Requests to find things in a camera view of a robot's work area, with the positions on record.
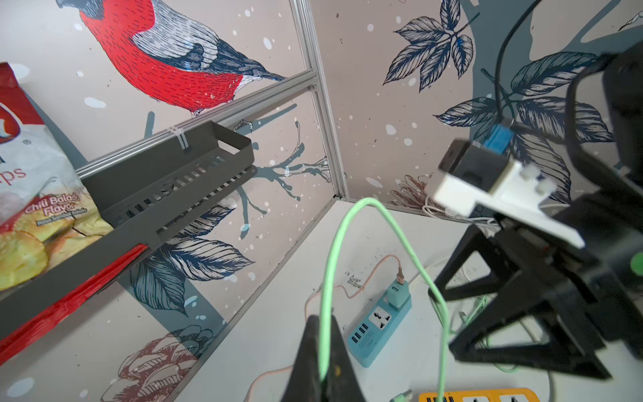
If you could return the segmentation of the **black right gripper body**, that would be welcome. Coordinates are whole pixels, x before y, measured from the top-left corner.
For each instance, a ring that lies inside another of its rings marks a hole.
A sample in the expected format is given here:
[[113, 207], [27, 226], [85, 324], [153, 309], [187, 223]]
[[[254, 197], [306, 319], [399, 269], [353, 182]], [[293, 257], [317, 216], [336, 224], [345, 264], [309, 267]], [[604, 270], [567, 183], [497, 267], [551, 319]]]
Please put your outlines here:
[[503, 325], [528, 316], [574, 352], [621, 341], [642, 350], [642, 200], [601, 190], [549, 216], [584, 246], [517, 219], [502, 219], [503, 249], [517, 272], [502, 289]]

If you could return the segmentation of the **horizontal aluminium frame bar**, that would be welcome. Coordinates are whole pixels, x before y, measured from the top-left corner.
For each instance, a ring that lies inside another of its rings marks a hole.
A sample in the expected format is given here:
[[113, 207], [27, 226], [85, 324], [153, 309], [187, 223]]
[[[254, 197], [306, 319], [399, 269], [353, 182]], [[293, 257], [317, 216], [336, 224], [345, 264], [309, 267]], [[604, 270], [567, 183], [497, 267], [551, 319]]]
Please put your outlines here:
[[310, 90], [310, 87], [318, 83], [318, 80], [319, 72], [317, 70], [306, 70], [286, 80], [258, 90], [255, 93], [246, 95], [239, 100], [204, 112], [176, 126], [169, 127], [149, 138], [134, 142], [128, 147], [111, 152], [81, 167], [77, 170], [77, 174], [82, 180], [88, 179], [88, 177], [98, 174], [137, 154], [157, 147], [163, 142], [175, 139], [180, 132], [187, 132], [205, 122], [214, 122], [223, 127], [232, 127], [236, 122], [245, 117], [255, 114], [265, 114], [267, 111], [287, 102], [287, 100], [292, 97], [296, 97], [302, 92]]

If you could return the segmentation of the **teal power strip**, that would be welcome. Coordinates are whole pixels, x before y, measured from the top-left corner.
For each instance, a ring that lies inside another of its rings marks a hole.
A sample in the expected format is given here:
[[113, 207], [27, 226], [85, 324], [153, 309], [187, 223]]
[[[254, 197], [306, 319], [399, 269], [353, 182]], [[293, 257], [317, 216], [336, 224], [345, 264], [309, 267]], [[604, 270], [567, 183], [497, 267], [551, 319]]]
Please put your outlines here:
[[345, 337], [348, 352], [363, 368], [369, 368], [376, 360], [411, 307], [410, 297], [400, 308], [396, 308], [383, 294], [370, 313], [364, 315], [348, 332]]

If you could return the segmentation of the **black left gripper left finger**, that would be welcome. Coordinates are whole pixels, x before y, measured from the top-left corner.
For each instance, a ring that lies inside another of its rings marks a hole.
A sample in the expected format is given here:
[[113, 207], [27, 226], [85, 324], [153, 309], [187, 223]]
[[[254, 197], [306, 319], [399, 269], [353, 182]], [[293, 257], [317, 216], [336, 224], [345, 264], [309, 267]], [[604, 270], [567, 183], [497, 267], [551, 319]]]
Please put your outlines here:
[[320, 402], [323, 381], [318, 371], [319, 317], [310, 316], [281, 402]]

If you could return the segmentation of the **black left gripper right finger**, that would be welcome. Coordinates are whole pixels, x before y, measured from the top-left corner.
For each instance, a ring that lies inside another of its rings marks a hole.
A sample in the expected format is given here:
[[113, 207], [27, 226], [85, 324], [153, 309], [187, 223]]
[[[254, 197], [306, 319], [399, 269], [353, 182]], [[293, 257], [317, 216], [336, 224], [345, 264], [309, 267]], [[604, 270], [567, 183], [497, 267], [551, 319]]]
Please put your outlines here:
[[323, 382], [323, 400], [365, 402], [335, 316], [332, 316], [330, 339], [329, 369]]

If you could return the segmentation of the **orange power strip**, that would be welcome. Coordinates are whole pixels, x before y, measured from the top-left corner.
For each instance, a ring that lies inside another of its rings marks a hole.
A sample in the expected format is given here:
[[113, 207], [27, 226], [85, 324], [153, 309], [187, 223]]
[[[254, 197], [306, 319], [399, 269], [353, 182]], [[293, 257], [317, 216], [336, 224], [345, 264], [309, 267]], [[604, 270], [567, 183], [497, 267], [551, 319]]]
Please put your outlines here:
[[529, 389], [446, 391], [442, 399], [437, 393], [423, 393], [418, 402], [539, 402], [539, 397]]

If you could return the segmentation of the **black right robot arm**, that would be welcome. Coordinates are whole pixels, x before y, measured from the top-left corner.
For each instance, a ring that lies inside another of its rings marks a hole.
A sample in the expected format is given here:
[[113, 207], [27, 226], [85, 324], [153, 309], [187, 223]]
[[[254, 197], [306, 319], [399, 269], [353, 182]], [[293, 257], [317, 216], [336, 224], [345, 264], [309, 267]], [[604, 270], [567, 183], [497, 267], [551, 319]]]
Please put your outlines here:
[[440, 162], [435, 202], [499, 230], [467, 229], [436, 279], [447, 301], [492, 295], [457, 332], [455, 359], [604, 380], [597, 351], [642, 356], [642, 47], [560, 52], [508, 88], [440, 115], [478, 127]]

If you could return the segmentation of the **right rear frame post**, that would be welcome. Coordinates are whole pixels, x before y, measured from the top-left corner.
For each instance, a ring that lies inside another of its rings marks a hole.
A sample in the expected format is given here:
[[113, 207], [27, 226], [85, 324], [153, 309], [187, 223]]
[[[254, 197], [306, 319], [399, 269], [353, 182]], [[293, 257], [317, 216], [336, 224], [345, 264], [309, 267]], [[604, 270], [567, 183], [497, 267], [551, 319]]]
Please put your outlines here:
[[331, 182], [335, 195], [342, 200], [348, 200], [350, 198], [348, 183], [344, 177], [338, 130], [333, 119], [328, 83], [323, 68], [322, 52], [316, 34], [311, 2], [294, 0], [290, 1], [290, 4], [304, 63], [306, 68], [315, 75], [316, 81], [311, 86], [311, 93], [328, 159]]

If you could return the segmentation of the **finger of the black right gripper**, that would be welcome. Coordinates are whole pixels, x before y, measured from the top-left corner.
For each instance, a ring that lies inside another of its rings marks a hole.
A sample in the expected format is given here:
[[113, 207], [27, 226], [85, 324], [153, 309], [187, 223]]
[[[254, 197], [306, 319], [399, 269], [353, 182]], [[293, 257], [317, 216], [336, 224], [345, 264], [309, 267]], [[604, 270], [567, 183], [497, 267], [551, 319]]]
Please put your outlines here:
[[435, 285], [446, 301], [497, 293], [507, 301], [522, 301], [522, 277], [505, 246], [517, 227], [503, 227], [493, 236], [471, 224], [460, 239]]
[[[528, 317], [534, 318], [543, 330], [544, 337], [539, 341], [482, 348], [483, 340]], [[524, 310], [522, 305], [508, 302], [501, 296], [489, 302], [457, 333], [449, 346], [454, 358], [461, 362], [518, 365], [608, 380], [612, 375], [595, 353], [601, 348], [604, 348], [603, 342], [594, 345], [585, 338], [577, 340], [570, 336], [548, 303], [536, 303]]]

